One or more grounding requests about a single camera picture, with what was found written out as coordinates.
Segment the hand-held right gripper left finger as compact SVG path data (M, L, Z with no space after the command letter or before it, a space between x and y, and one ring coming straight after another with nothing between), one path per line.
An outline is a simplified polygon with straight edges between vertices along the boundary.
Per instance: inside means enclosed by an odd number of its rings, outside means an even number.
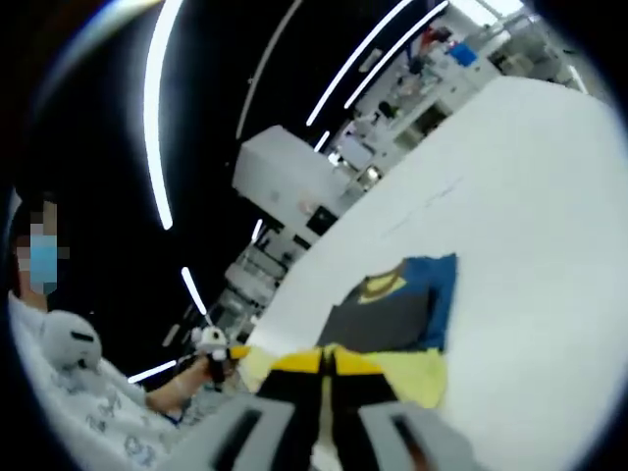
M203 422L195 433L197 470L307 470L320 434L324 351L265 358L253 349L245 366L258 381Z

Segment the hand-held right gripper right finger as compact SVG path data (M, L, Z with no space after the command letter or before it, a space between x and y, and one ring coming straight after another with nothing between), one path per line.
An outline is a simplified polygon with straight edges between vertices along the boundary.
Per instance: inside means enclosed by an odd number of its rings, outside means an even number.
M331 434L344 470L484 470L472 445L436 411L445 361L434 350L328 348Z

